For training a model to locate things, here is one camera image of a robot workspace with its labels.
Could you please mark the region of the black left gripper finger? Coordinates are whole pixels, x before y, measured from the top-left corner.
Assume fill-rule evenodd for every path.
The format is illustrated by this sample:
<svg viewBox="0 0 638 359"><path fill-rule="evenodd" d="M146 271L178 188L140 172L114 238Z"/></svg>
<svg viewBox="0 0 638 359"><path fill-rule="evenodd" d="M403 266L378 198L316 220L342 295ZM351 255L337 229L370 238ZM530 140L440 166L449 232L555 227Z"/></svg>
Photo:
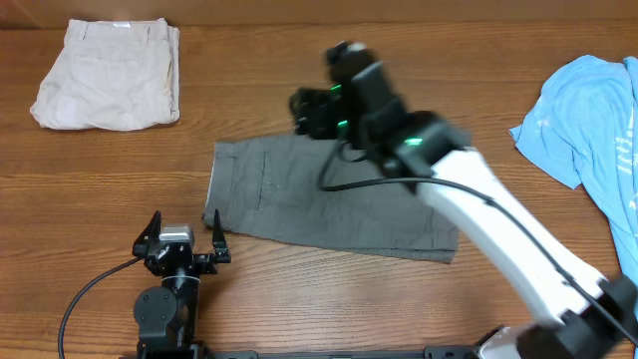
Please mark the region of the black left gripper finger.
<svg viewBox="0 0 638 359"><path fill-rule="evenodd" d="M138 238L134 241L133 249L148 249L149 245L159 238L161 229L161 213L156 210L152 219Z"/></svg>
<svg viewBox="0 0 638 359"><path fill-rule="evenodd" d="M212 233L211 242L214 248L214 253L216 255L229 254L229 248L223 233L223 228L221 225L221 220L220 220L220 215L218 210L214 212L213 233Z"/></svg>

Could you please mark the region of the grey shorts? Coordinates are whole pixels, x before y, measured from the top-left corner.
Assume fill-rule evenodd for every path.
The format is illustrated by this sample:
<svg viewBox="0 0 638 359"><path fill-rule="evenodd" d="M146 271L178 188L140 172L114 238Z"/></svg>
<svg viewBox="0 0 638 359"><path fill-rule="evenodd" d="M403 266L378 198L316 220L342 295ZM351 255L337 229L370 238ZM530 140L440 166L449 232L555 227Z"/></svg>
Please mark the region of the grey shorts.
<svg viewBox="0 0 638 359"><path fill-rule="evenodd" d="M330 141L280 135L216 143L204 221L280 242L449 263L458 231L402 184L319 189Z"/></svg>

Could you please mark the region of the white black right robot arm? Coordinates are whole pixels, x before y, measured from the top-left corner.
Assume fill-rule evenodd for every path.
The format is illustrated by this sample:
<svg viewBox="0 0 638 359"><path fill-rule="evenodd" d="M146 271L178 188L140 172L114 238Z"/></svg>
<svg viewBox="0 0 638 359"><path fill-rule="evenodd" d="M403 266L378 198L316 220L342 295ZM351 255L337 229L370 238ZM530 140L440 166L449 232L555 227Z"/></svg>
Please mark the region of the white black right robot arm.
<svg viewBox="0 0 638 359"><path fill-rule="evenodd" d="M637 289L606 278L557 240L498 180L464 132L439 114L409 112L362 43L328 49L328 90L301 88L289 108L298 135L350 145L377 184L401 183L458 227L504 275L532 322L501 326L467 358L602 358L635 341Z"/></svg>

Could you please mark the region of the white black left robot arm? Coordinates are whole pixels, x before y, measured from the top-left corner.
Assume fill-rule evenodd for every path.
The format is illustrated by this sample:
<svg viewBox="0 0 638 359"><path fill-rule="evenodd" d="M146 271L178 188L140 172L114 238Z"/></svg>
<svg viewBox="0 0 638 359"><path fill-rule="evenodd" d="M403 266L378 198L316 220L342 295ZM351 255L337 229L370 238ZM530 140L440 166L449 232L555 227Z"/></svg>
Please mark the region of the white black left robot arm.
<svg viewBox="0 0 638 359"><path fill-rule="evenodd" d="M160 285L146 289L136 300L139 358L205 359L207 345L195 338L200 278L231 261L220 216L213 217L212 252L195 253L194 234L187 224L162 226L156 212L133 244L133 255Z"/></svg>

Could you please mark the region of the folded beige shorts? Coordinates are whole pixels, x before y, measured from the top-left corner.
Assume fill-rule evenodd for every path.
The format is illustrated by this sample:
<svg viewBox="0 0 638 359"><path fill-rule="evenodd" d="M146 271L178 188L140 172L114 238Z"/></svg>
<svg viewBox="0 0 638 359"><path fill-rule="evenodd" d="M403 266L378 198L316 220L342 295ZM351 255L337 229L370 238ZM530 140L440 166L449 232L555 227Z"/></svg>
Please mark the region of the folded beige shorts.
<svg viewBox="0 0 638 359"><path fill-rule="evenodd" d="M179 36L166 19L71 19L30 113L51 130L132 132L180 118Z"/></svg>

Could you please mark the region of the light blue t-shirt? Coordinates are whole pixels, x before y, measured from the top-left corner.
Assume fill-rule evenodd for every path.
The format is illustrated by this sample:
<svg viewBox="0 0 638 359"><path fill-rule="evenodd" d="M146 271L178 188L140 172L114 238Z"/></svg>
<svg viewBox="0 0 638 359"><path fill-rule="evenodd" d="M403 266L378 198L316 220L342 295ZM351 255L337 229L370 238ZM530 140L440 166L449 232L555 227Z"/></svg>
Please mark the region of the light blue t-shirt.
<svg viewBox="0 0 638 359"><path fill-rule="evenodd" d="M542 86L509 131L531 163L562 184L584 186L606 215L622 273L637 278L637 60L585 55Z"/></svg>

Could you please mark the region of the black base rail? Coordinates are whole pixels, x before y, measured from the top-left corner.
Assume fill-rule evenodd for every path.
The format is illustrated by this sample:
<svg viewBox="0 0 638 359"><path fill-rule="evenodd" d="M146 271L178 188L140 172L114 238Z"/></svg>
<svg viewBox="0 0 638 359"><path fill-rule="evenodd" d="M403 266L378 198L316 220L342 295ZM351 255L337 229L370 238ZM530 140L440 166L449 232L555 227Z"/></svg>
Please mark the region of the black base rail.
<svg viewBox="0 0 638 359"><path fill-rule="evenodd" d="M202 358L202 359L479 359L477 349L472 345L426 346L424 349L386 351L332 351L258 353L256 351L211 352L204 350L179 354L135 354L122 359L134 358Z"/></svg>

